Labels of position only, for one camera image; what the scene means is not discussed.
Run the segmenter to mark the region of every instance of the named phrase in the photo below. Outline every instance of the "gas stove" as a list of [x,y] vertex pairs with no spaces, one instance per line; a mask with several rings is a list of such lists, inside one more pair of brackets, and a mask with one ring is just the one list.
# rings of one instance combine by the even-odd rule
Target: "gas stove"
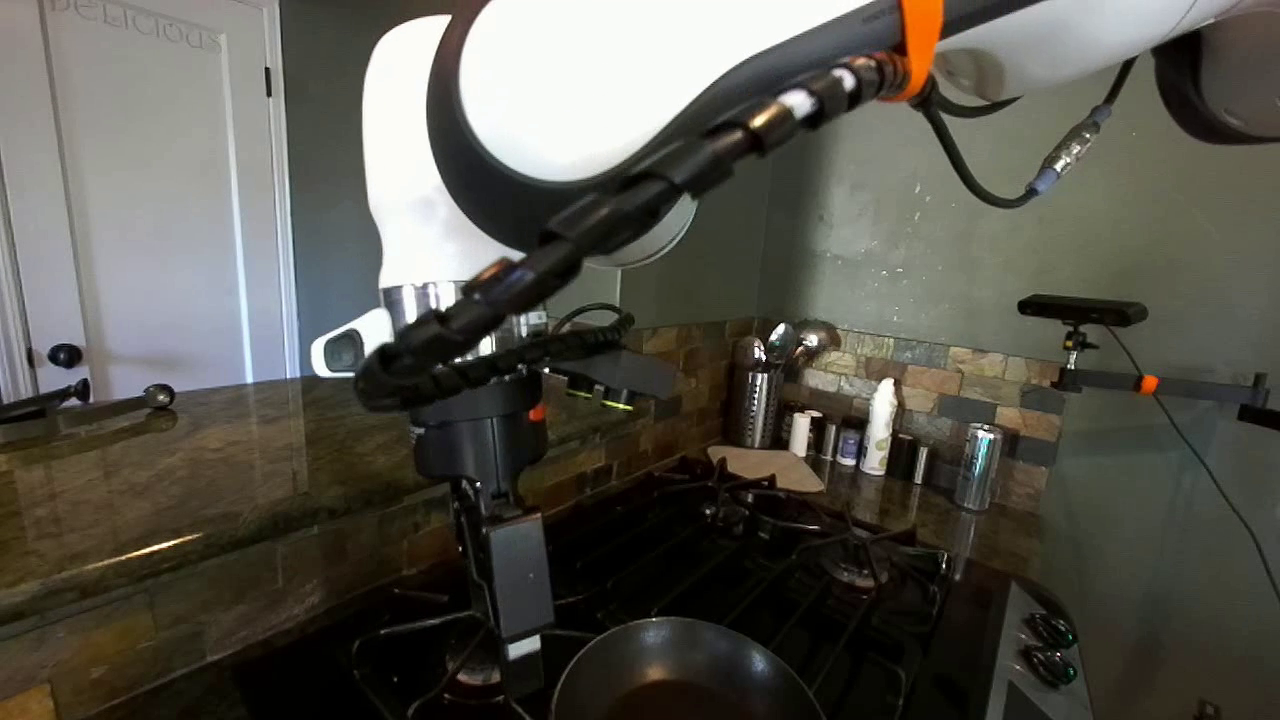
[[549,524],[554,630],[507,701],[499,648],[469,611],[465,568],[237,664],[253,715],[530,715],[569,662],[643,617],[696,617],[772,648],[824,715],[1091,715],[1065,608],[917,532],[855,524],[772,482],[680,460]]

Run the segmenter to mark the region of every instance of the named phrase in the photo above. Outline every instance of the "black frying pan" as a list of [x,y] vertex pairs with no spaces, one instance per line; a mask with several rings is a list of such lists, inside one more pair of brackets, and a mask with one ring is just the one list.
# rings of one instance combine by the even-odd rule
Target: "black frying pan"
[[564,668],[552,720],[824,720],[763,643],[686,617],[617,624]]

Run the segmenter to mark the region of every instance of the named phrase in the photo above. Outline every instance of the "orange band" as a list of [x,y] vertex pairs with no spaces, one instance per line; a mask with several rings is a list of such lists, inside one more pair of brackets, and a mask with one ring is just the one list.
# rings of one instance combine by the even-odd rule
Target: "orange band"
[[530,404],[527,414],[524,414],[524,423],[549,423],[549,404]]
[[1160,395],[1160,378],[1145,374],[1145,378],[1134,380],[1134,394],[1138,394],[1138,395]]
[[920,95],[931,78],[935,40],[944,35],[948,0],[900,0],[907,83],[895,102]]

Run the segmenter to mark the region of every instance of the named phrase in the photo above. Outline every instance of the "gray wall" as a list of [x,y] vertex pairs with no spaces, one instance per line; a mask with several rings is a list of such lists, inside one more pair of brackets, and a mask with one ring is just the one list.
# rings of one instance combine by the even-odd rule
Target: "gray wall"
[[755,315],[772,217],[772,169],[745,165],[704,197],[696,223],[658,265],[622,273],[619,299],[638,324],[696,324]]
[[[1014,192],[1109,78],[958,126],[975,174]],[[1025,207],[975,206],[917,112],[849,116],[777,169],[772,314],[818,314],[868,334],[1056,357],[1027,293],[1134,295],[1138,357],[1277,370],[1280,150],[1209,150],[1157,110],[1147,68],[1069,186]]]
[[[958,126],[975,174],[1014,192],[1109,78]],[[1130,295],[1134,357],[1172,378],[1280,378],[1280,150],[1209,150],[1130,78],[1097,157],[1025,213],[975,206],[926,126],[873,110],[787,150],[772,178],[763,314],[861,334],[1056,361],[1060,327],[1014,315],[1027,293]],[[1102,334],[1091,370],[1124,370]],[[1232,409],[1172,399],[1280,568],[1280,437]],[[1084,624],[1098,715],[1229,715],[1280,705],[1280,611],[1213,482],[1134,395],[1084,394],[1045,503],[1041,577]]]

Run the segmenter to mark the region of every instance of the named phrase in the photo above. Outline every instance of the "stove burner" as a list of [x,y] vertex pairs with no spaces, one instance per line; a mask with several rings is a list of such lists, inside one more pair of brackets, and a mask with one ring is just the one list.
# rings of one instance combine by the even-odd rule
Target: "stove burner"
[[829,544],[818,568],[855,593],[878,593],[892,579],[887,560],[877,560],[863,544]]
[[444,673],[452,673],[444,697],[496,701],[504,692],[499,648],[481,630],[449,639]]
[[763,524],[763,532],[772,529],[772,532],[829,535],[839,529],[833,513],[780,488],[751,488],[745,493],[745,503]]

